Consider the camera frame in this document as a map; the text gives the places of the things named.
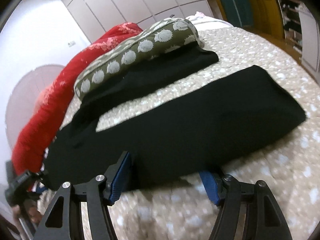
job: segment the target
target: green pillow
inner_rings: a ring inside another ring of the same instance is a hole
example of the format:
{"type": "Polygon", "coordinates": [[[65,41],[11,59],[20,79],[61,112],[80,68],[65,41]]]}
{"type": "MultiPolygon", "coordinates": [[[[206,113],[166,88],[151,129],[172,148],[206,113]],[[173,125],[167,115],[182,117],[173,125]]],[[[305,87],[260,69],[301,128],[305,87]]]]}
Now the green pillow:
{"type": "Polygon", "coordinates": [[[76,79],[74,90],[80,100],[113,75],[142,60],[151,60],[190,42],[200,42],[194,25],[180,18],[167,18],[94,60],[76,79]]]}

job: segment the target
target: mattress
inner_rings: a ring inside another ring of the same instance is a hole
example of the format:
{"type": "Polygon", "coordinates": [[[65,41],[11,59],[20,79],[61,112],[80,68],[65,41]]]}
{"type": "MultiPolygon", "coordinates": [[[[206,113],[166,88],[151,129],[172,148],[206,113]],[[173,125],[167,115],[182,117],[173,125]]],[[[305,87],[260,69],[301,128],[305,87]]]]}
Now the mattress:
{"type": "MultiPolygon", "coordinates": [[[[199,36],[204,49],[218,54],[218,63],[113,108],[100,117],[96,130],[112,127],[238,70],[261,66],[301,104],[308,119],[275,144],[235,160],[223,170],[239,181],[266,181],[293,239],[308,239],[320,220],[320,88],[292,57],[260,36],[235,27],[199,31],[199,36]]],[[[72,120],[79,106],[75,97],[62,126],[72,120]]],[[[41,197],[41,212],[52,195],[47,192],[41,197]]],[[[207,240],[218,214],[198,174],[154,190],[122,194],[109,211],[118,239],[148,240],[207,240]]],[[[85,237],[91,239],[85,203],[82,212],[85,237]]],[[[243,224],[244,214],[239,219],[236,239],[241,239],[243,224]]]]}

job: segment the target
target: bedspread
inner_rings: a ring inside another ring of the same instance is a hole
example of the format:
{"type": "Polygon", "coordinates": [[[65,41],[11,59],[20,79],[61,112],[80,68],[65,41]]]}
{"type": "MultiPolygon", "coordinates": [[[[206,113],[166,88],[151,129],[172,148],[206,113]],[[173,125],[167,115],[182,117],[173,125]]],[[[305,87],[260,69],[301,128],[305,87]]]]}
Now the bedspread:
{"type": "MultiPolygon", "coordinates": [[[[261,66],[302,105],[308,119],[277,143],[223,169],[239,181],[265,180],[287,219],[293,239],[307,239],[320,220],[320,88],[288,54],[260,36],[232,27],[200,31],[199,36],[204,49],[218,54],[218,63],[113,108],[101,116],[97,130],[107,129],[238,70],[254,64],[261,66]]],[[[80,101],[74,98],[63,125],[70,122],[79,106],[80,101]]],[[[43,196],[42,212],[45,202],[48,201],[43,196]]],[[[86,239],[90,239],[85,203],[82,209],[86,239]]],[[[132,240],[207,240],[218,214],[198,174],[162,188],[125,193],[109,211],[118,239],[132,240]]],[[[239,223],[243,228],[243,215],[239,223]]],[[[239,230],[236,235],[236,239],[241,239],[242,232],[239,230]]]]}

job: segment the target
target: red blanket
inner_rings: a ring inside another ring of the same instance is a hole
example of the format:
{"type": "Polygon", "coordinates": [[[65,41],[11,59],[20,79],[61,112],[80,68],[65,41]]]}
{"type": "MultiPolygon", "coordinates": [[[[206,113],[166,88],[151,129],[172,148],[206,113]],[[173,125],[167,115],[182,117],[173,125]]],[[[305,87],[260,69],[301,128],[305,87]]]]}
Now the red blanket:
{"type": "Polygon", "coordinates": [[[40,171],[44,150],[52,142],[63,122],[74,96],[73,85],[81,71],[97,57],[141,32],[142,29],[134,23],[117,25],[70,60],[45,93],[39,110],[18,136],[12,150],[12,163],[18,175],[26,169],[32,172],[40,171]]]}

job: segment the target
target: metal screw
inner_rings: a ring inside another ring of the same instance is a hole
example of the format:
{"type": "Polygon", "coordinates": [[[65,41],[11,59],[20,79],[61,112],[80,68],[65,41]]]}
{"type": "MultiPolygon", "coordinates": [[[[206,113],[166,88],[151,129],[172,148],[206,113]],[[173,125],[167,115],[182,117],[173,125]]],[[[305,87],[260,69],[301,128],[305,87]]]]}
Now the metal screw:
{"type": "Polygon", "coordinates": [[[226,175],[224,175],[224,179],[226,181],[231,181],[232,180],[232,176],[230,174],[226,174],[226,175]]]}
{"type": "Polygon", "coordinates": [[[260,187],[265,187],[267,184],[266,184],[263,180],[259,180],[259,181],[258,181],[258,185],[259,185],[260,187]]]}
{"type": "Polygon", "coordinates": [[[96,181],[102,181],[102,180],[104,180],[104,176],[103,175],[98,175],[96,177],[96,181]]]}
{"type": "Polygon", "coordinates": [[[67,181],[67,182],[62,184],[62,187],[63,188],[68,188],[68,187],[70,187],[70,185],[71,185],[70,182],[67,181]]]}

